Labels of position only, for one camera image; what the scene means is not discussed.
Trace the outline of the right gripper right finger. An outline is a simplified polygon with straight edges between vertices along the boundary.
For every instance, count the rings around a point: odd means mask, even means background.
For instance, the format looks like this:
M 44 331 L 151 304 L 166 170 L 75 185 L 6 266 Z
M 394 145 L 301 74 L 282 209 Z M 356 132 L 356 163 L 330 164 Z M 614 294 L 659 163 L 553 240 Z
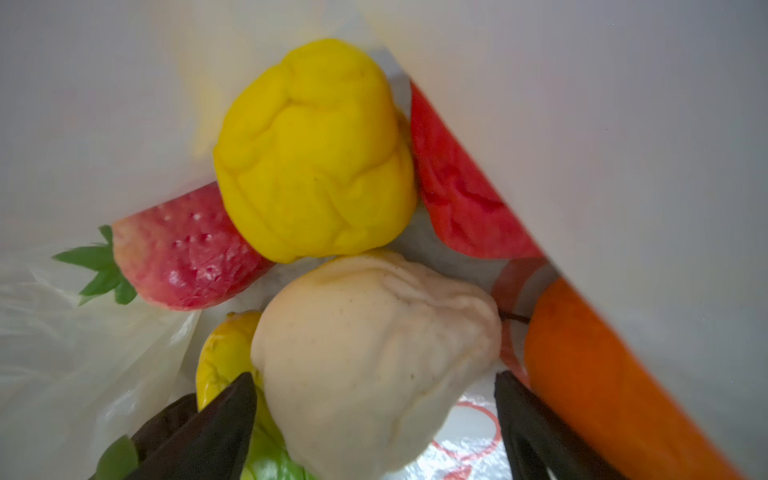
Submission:
M 496 375 L 494 397 L 513 478 L 609 480 L 624 477 L 512 372 Z

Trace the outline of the cream bumpy fruit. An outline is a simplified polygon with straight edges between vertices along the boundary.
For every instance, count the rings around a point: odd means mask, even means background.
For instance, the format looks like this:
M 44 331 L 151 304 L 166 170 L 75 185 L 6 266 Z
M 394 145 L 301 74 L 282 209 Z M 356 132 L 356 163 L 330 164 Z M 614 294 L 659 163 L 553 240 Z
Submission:
M 486 291 L 376 250 L 285 286 L 251 361 L 296 463 L 320 479 L 378 479 L 429 446 L 501 344 Z

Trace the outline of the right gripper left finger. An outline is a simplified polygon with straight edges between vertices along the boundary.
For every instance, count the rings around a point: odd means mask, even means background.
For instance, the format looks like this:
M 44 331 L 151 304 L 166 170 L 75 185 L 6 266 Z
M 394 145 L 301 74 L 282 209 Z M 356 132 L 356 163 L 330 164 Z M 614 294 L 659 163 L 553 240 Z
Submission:
M 243 417 L 255 411 L 248 387 L 222 394 L 149 455 L 129 479 L 237 479 L 251 427 Z

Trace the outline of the yellow translucent plastic bag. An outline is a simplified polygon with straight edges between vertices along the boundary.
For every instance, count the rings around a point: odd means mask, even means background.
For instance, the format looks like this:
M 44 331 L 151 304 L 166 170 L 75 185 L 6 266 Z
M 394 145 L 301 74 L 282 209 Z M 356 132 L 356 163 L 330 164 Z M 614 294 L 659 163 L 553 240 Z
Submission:
M 763 1 L 5 1 L 1 475 L 84 479 L 169 400 L 196 317 L 50 260 L 209 182 L 236 95 L 353 42 L 406 73 L 560 272 L 767 475 Z

